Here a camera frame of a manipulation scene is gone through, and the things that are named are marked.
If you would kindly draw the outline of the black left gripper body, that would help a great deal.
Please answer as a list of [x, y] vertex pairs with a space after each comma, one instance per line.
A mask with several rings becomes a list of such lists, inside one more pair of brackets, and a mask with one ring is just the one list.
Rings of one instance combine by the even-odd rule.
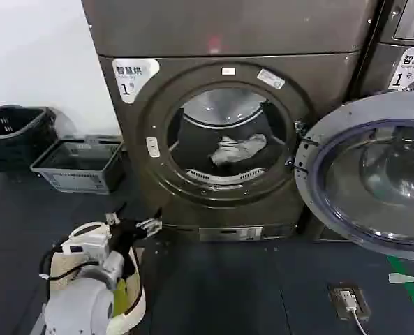
[[110, 248], [122, 255], [128, 255], [134, 242], [140, 239], [140, 228], [138, 222], [133, 220], [123, 220], [110, 229], [112, 237]]

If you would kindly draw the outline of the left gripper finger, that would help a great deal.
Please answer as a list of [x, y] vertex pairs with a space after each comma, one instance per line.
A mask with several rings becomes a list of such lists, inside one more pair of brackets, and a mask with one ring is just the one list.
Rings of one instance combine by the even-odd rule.
[[127, 203], [123, 202], [117, 206], [112, 212], [105, 213], [105, 222], [108, 225], [119, 225], [121, 223], [121, 213], [126, 208]]
[[135, 227], [138, 231], [138, 236], [140, 239], [147, 239], [158, 234], [163, 227], [161, 220], [162, 217], [162, 208], [158, 208], [157, 212], [151, 217], [142, 222], [136, 223]]

